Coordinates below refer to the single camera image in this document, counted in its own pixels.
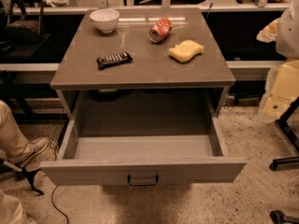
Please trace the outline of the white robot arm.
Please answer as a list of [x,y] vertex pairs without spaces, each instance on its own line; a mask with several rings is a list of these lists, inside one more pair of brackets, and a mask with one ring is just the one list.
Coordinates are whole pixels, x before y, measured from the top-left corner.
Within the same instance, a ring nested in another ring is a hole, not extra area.
[[276,42],[276,51],[287,60],[267,74],[265,93],[258,117],[264,123],[281,118],[299,97],[299,1],[293,1],[282,15],[266,25],[257,35],[262,42]]

